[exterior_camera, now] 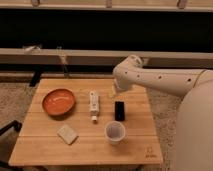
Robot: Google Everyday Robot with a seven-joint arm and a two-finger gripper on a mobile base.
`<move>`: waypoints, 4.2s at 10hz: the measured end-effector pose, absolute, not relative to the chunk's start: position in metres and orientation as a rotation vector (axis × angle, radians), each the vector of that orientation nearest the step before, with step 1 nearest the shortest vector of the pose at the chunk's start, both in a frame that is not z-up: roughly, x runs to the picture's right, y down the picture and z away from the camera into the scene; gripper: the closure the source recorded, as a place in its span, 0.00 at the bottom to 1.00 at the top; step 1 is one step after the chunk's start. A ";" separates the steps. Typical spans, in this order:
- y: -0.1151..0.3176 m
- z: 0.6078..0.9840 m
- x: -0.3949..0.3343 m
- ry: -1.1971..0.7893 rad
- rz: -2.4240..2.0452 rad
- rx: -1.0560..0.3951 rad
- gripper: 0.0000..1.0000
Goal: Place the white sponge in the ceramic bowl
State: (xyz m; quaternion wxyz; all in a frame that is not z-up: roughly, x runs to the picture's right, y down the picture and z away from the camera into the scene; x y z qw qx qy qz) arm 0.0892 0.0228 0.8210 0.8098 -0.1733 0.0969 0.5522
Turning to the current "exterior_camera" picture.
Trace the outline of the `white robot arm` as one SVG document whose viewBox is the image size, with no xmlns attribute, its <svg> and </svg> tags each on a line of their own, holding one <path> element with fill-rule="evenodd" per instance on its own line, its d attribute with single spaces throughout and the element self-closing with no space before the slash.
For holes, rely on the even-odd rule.
<svg viewBox="0 0 213 171">
<path fill-rule="evenodd" d="M 140 85 L 181 96 L 171 171 L 213 171 L 213 70 L 145 69 L 129 55 L 113 76 L 113 95 Z"/>
</svg>

